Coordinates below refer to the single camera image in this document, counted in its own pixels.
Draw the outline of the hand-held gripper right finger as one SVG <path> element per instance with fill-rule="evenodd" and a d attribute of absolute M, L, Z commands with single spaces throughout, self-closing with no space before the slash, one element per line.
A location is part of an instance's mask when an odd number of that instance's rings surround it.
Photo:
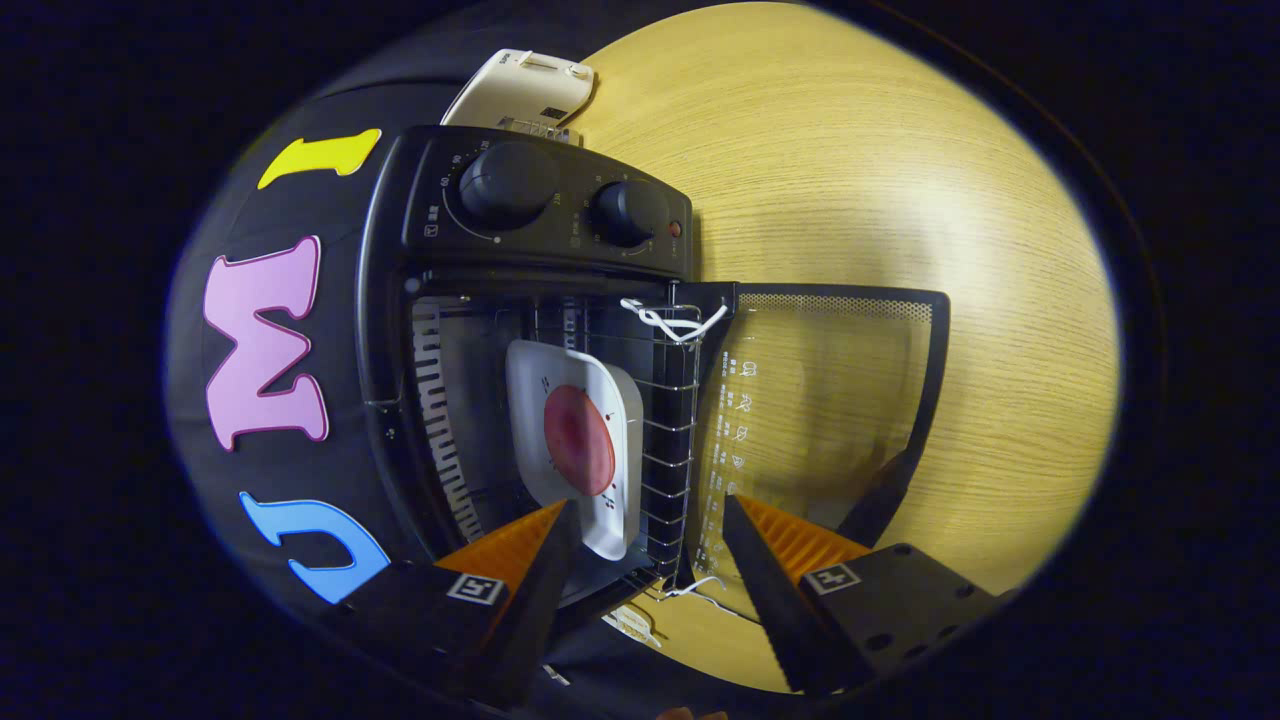
<path fill-rule="evenodd" d="M 869 550 L 744 495 L 722 537 L 788 688 L 859 691 L 979 626 L 1001 598 L 908 543 Z"/>

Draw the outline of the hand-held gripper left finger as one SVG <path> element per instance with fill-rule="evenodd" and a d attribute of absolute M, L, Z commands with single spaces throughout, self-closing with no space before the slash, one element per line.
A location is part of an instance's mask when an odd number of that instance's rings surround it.
<path fill-rule="evenodd" d="M 393 562 L 320 625 L 438 705 L 508 711 L 529 697 L 580 541 L 562 500 L 436 562 Z"/>

